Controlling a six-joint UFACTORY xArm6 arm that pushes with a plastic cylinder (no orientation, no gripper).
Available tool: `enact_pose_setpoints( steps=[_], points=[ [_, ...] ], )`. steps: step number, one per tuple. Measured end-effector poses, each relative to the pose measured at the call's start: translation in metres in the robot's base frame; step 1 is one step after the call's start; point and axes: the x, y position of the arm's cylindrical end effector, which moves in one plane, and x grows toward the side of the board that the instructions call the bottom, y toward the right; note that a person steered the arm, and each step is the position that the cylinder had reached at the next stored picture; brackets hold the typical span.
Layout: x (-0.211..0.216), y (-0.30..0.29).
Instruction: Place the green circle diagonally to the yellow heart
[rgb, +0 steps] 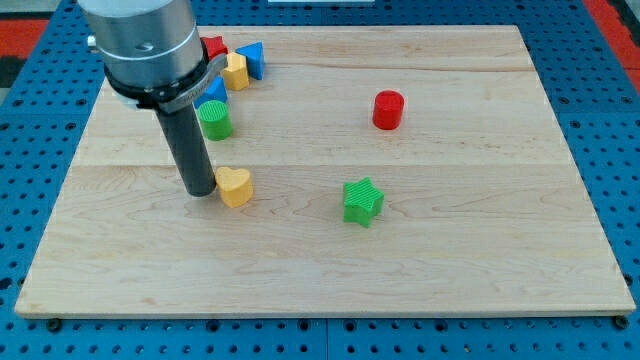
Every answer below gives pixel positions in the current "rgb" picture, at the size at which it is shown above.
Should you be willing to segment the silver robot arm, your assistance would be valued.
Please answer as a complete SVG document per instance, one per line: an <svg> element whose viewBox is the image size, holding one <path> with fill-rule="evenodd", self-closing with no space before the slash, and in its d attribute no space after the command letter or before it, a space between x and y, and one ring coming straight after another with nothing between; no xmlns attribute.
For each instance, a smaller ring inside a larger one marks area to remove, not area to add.
<svg viewBox="0 0 640 360"><path fill-rule="evenodd" d="M227 66L208 56L188 0L79 0L111 87L156 113L187 193L212 193L214 171L194 102Z"/></svg>

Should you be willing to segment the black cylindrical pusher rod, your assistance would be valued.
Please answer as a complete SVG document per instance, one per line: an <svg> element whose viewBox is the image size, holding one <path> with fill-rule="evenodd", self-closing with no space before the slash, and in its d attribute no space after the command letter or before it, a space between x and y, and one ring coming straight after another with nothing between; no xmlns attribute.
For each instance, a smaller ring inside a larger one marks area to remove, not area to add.
<svg viewBox="0 0 640 360"><path fill-rule="evenodd" d="M216 187L214 171L193 106L173 113L157 109L156 115L187 193L211 194Z"/></svg>

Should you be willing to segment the black clamp ring mount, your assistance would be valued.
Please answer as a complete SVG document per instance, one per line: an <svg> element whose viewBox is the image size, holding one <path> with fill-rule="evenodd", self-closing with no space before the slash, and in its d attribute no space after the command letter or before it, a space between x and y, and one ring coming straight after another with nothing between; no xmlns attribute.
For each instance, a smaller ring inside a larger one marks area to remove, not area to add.
<svg viewBox="0 0 640 360"><path fill-rule="evenodd" d="M193 105L209 87L214 78L227 67L226 55L218 55L209 60L203 46L203 59L188 74L162 81L159 85L134 85L134 80L140 80L143 70L149 70L151 75L158 75L161 70L167 69L151 65L142 65L141 70L133 73L116 76L115 72L105 67L105 76L111 87L127 101L132 102L138 109L163 110L173 113L187 105Z"/></svg>

